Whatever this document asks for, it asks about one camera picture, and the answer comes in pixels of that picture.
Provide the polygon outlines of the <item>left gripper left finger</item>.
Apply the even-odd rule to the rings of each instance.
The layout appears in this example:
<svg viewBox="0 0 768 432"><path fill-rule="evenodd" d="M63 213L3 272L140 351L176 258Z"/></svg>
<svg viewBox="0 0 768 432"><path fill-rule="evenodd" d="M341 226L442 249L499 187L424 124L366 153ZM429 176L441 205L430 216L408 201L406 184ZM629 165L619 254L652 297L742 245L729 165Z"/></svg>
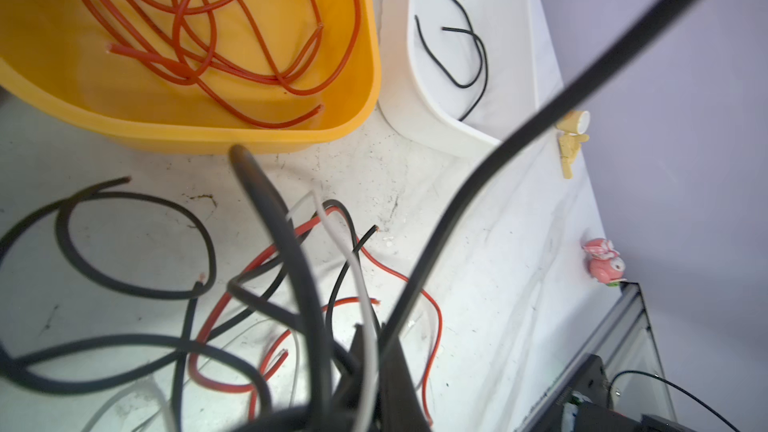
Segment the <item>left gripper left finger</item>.
<svg viewBox="0 0 768 432"><path fill-rule="evenodd" d="M349 349L349 355L356 364L356 369L352 373L343 373L334 392L334 405L351 419L353 424L357 416L360 402L360 392L362 388L364 348L362 338L362 326L355 326L355 333Z"/></svg>

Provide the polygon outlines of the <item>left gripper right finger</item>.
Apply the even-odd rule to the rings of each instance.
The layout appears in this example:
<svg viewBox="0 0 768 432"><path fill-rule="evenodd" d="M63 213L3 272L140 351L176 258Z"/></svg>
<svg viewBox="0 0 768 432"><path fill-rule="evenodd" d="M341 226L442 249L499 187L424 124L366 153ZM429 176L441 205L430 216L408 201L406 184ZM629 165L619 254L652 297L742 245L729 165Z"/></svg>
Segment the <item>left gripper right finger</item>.
<svg viewBox="0 0 768 432"><path fill-rule="evenodd" d="M399 341L380 360L379 419L381 431L430 431L413 388Z"/></svg>

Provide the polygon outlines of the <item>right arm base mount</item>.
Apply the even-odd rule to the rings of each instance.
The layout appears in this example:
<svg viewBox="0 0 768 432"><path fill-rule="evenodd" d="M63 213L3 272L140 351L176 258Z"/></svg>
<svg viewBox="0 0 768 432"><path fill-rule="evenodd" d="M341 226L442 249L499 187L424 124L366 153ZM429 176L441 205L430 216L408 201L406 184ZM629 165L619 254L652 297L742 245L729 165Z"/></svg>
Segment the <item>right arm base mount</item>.
<svg viewBox="0 0 768 432"><path fill-rule="evenodd" d="M657 415L631 419L612 409L602 359L586 356L547 405L537 412L523 431L690 431L681 424Z"/></svg>

